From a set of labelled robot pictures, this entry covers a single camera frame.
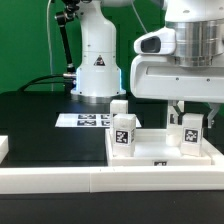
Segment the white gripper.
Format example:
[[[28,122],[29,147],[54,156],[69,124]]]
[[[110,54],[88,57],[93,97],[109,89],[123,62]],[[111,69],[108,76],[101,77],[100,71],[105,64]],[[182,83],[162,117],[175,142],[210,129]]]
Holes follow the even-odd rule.
[[[172,56],[139,55],[131,64],[130,88],[137,98],[169,100],[169,125],[179,124],[183,101],[207,102],[211,128],[224,103],[224,56],[214,57],[208,67],[180,67]]]

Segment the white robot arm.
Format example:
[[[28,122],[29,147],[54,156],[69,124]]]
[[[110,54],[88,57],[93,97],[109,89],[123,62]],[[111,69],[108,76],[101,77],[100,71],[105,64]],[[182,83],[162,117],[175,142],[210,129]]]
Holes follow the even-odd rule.
[[[165,26],[134,42],[137,56],[130,89],[138,98],[206,102],[211,125],[224,103],[224,0],[151,0],[165,11]],[[73,93],[94,101],[121,88],[116,65],[116,28],[103,7],[133,0],[81,0],[82,63]]]

